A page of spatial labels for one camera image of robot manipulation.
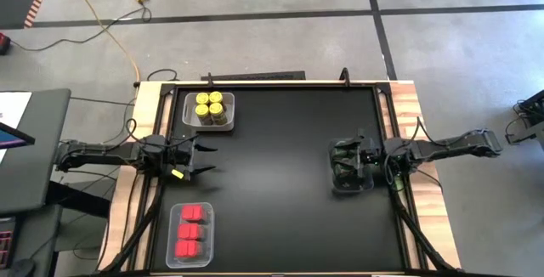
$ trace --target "yellow tag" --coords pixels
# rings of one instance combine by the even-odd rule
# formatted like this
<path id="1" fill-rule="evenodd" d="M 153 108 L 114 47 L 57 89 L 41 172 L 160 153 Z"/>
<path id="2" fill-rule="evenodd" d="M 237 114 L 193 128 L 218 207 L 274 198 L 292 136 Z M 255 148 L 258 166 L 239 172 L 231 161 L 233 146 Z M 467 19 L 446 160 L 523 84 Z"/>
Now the yellow tag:
<path id="1" fill-rule="evenodd" d="M 176 170 L 176 169 L 173 169 L 172 170 L 172 175 L 179 178 L 179 179 L 183 179 L 184 178 L 184 174 L 181 173 L 180 171 Z"/>

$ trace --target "computer screen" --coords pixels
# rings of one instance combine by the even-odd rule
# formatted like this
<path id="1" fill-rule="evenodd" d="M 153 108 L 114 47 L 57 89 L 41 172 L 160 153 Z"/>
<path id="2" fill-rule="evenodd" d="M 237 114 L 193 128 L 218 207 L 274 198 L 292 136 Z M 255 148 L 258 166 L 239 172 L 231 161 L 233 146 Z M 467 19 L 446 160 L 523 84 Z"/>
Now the computer screen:
<path id="1" fill-rule="evenodd" d="M 0 150 L 34 144 L 34 138 L 0 122 Z"/>

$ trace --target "metal frame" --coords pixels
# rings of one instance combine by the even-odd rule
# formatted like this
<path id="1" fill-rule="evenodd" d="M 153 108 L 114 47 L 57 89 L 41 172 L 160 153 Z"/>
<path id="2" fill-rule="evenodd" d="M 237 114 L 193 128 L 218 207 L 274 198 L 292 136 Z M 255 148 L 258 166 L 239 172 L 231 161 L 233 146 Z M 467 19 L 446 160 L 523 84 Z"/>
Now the metal frame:
<path id="1" fill-rule="evenodd" d="M 383 141 L 385 141 L 386 133 L 385 133 L 385 124 L 383 120 L 383 114 L 379 112 L 381 110 L 379 93 L 383 93 L 386 97 L 386 100 L 388 103 L 388 113 L 391 119 L 394 136 L 396 137 L 400 135 L 400 131 L 397 125 L 396 115 L 394 113 L 393 98 L 391 96 L 389 83 L 383 82 L 383 81 L 375 81 L 375 82 L 374 81 L 352 81 L 351 82 L 349 80 L 349 74 L 348 74 L 348 78 L 345 78 L 344 80 L 339 80 L 339 81 L 216 81 L 214 82 L 213 80 L 211 80 L 207 82 L 164 82 L 161 85 L 161 97 L 159 100 L 159 104 L 157 106 L 155 126 L 153 129 L 153 132 L 159 133 L 159 130 L 161 129 L 164 104 L 166 101 L 166 96 L 168 94 L 172 95 L 172 103 L 170 105 L 170 111 L 168 115 L 166 137 L 170 138 L 171 132 L 173 130 L 173 119 L 175 118 L 176 111 L 177 111 L 177 109 L 175 108 L 176 106 L 175 103 L 178 100 L 179 92 L 198 91 L 202 89 L 215 90 L 215 89 L 222 89 L 222 88 L 371 88 L 373 92 L 375 108 L 378 111 L 377 119 L 378 119 L 378 123 L 380 127 L 380 134 L 382 136 L 382 140 L 381 140 L 382 144 L 383 144 Z M 410 208 L 412 217 L 418 224 L 416 206 L 414 203 L 411 187 L 409 185 L 409 179 L 404 178 L 404 180 L 405 180 L 405 187 L 406 187 L 405 196 L 408 203 L 408 207 Z M 145 213 L 145 204 L 148 198 L 148 191 L 147 190 L 143 190 L 143 191 L 144 193 L 142 193 L 139 200 L 139 208 L 141 209 L 142 215 L 139 216 L 139 218 L 137 218 L 136 223 L 141 220 L 141 218 L 143 217 Z M 411 266 L 410 265 L 411 260 L 410 260 L 409 252 L 407 249 L 407 242 L 406 242 L 403 223 L 399 217 L 396 218 L 396 223 L 397 223 L 397 239 L 399 241 L 399 254 L 401 255 L 401 261 L 403 263 L 403 266 L 405 267 L 405 269 L 408 269 Z M 145 253 L 144 269 L 150 269 L 150 264 L 152 262 L 152 258 L 154 254 L 152 252 L 152 248 L 156 240 L 156 227 L 157 227 L 157 218 L 150 225 L 150 238 L 148 240 L 147 249 Z M 136 253 L 137 251 L 133 251 L 133 256 L 131 257 L 133 261 L 130 262 L 132 266 L 129 266 L 129 269 L 133 269 Z M 426 268 L 427 263 L 425 261 L 425 257 L 422 253 L 421 247 L 419 246 L 418 246 L 418 258 L 420 261 L 420 265 L 422 265 L 422 268 Z"/>

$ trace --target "gray concrete floor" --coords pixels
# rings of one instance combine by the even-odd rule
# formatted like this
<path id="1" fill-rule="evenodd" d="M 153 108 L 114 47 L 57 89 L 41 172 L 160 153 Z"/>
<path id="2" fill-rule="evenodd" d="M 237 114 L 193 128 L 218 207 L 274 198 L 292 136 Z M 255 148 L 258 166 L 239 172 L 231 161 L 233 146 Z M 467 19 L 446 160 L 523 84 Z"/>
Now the gray concrete floor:
<path id="1" fill-rule="evenodd" d="M 90 0 L 101 18 L 138 6 L 133 0 Z M 544 0 L 377 0 L 380 8 L 544 3 Z M 151 0 L 155 17 L 275 11 L 369 9 L 368 0 Z M 90 20 L 82 0 L 44 0 L 37 21 Z M 497 133 L 503 155 L 437 163 L 462 266 L 469 272 L 539 276 L 544 270 L 544 155 L 538 144 L 508 146 L 510 107 L 544 86 L 544 12 L 384 16 L 399 79 L 414 80 L 429 132 L 436 138 L 475 127 Z M 97 27 L 5 31 L 27 47 L 60 37 L 84 38 Z M 347 66 L 357 79 L 386 79 L 372 17 L 251 20 L 112 28 L 143 76 L 173 68 L 180 79 L 213 74 L 305 70 L 336 79 Z M 14 48 L 0 58 L 0 90 L 70 88 L 74 96 L 128 102 L 133 71 L 102 36 L 46 52 Z M 117 134 L 123 106 L 71 101 L 63 138 L 99 142 Z M 66 175 L 67 181 L 91 177 Z M 59 259 L 58 276 L 84 274 L 93 261 Z"/>

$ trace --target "red cube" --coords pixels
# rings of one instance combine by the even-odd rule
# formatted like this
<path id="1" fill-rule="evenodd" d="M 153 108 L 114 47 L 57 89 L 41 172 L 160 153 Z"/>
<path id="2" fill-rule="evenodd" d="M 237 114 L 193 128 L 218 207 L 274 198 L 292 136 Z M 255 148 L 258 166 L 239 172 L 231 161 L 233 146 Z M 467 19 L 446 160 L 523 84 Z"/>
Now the red cube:
<path id="1" fill-rule="evenodd" d="M 200 222 L 206 219 L 206 213 L 201 205 L 185 205 L 181 209 L 181 218 L 185 221 Z"/>
<path id="2" fill-rule="evenodd" d="M 195 240 L 179 240 L 176 242 L 176 257 L 196 257 L 200 252 L 200 244 Z"/>
<path id="3" fill-rule="evenodd" d="M 178 239 L 198 240 L 201 238 L 201 227 L 196 223 L 182 223 L 178 227 Z"/>

